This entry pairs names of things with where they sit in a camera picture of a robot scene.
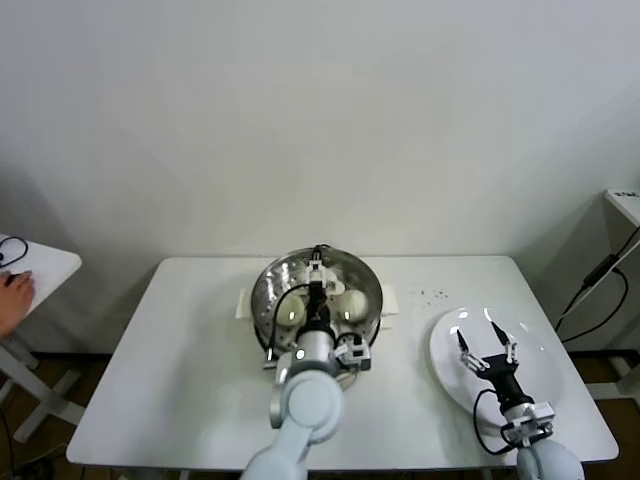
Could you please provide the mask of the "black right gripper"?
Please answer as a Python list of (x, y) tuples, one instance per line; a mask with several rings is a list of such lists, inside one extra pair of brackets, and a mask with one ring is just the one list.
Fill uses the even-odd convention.
[(491, 322), (491, 326), (504, 352), (482, 359), (470, 351), (461, 330), (458, 329), (456, 336), (460, 361), (467, 369), (476, 373), (478, 378), (491, 383), (501, 408), (514, 408), (525, 403), (532, 404), (533, 399), (523, 391), (515, 377), (519, 366), (516, 339), (497, 323)]

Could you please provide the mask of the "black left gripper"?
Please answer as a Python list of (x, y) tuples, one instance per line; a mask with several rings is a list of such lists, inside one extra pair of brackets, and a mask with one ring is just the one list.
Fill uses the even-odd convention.
[(305, 269), (308, 287), (308, 303), (305, 326), (311, 330), (328, 331), (330, 329), (330, 311), (326, 305), (327, 296), (323, 285), (326, 284), (326, 267), (321, 254), (312, 254)]

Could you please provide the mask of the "bare human hand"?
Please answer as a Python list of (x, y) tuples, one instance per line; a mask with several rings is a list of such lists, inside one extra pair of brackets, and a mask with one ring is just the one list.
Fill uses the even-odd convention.
[(28, 315), (35, 295), (31, 271), (1, 273), (0, 334), (13, 333)]

